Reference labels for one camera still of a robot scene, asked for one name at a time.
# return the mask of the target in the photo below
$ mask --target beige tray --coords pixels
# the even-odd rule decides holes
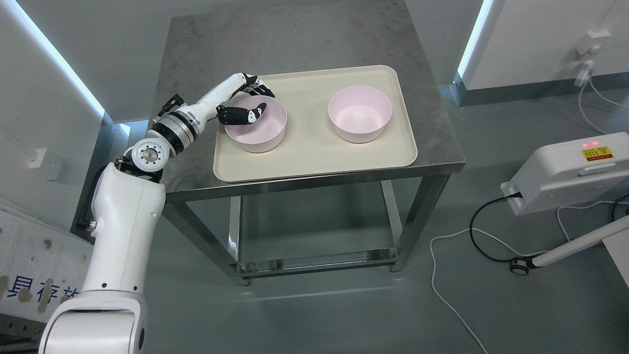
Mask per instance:
[[[273,150],[244,151],[219,124],[214,174],[225,182],[270,180],[408,166],[417,145],[408,120],[398,75],[388,66],[365,66],[262,76],[288,112],[286,133]],[[377,88],[391,100],[393,115],[382,134],[365,144],[343,140],[334,131],[328,103],[339,90],[356,85]],[[236,95],[232,105],[246,94]]]

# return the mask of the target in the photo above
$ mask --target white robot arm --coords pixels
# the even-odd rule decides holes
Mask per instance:
[[[238,92],[273,96],[261,79],[238,73],[187,106],[177,95],[142,139],[98,179],[92,211],[96,238],[81,293],[61,304],[42,335],[40,354],[142,353],[147,327],[143,296],[148,252],[165,202],[159,183],[169,157],[182,152],[218,116],[223,124],[251,124],[264,112],[225,108]]]
[[[193,105],[186,105],[179,95],[175,95],[162,107],[155,125],[147,132],[147,138],[125,154],[131,159],[127,162],[132,162],[144,172],[161,171],[169,157],[178,155],[197,139],[208,120],[218,118],[224,125],[255,123],[264,112],[266,103],[261,103],[253,110],[223,106],[238,92],[274,97],[262,79],[242,72],[216,85]],[[168,112],[175,106],[180,107]]]

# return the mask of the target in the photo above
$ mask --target bowl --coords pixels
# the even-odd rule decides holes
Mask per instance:
[[[382,133],[391,119],[391,101],[369,86],[352,86],[330,100],[328,114],[337,134],[354,143],[370,142]]]
[[[284,105],[273,97],[249,96],[234,107],[252,110],[261,103],[267,108],[260,118],[250,125],[225,125],[225,132],[243,150],[249,152],[265,152],[273,149],[282,141],[286,131],[287,114]]]

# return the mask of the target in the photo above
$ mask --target table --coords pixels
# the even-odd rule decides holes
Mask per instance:
[[[404,168],[225,183],[212,171],[216,124],[164,170],[163,215],[230,278],[391,265],[403,269],[452,173],[465,164],[454,129],[402,0],[337,0],[173,18],[152,113],[174,93],[191,102],[234,72],[279,74],[384,64],[398,74],[418,157]],[[421,176],[405,220],[391,180]],[[241,262],[242,196],[380,181],[394,247],[306,258]],[[186,202],[231,197],[229,249]]]

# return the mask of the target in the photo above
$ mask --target yellow label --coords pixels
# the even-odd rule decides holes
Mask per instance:
[[[611,150],[607,146],[581,150],[581,153],[589,162],[614,158],[614,155],[611,154]]]

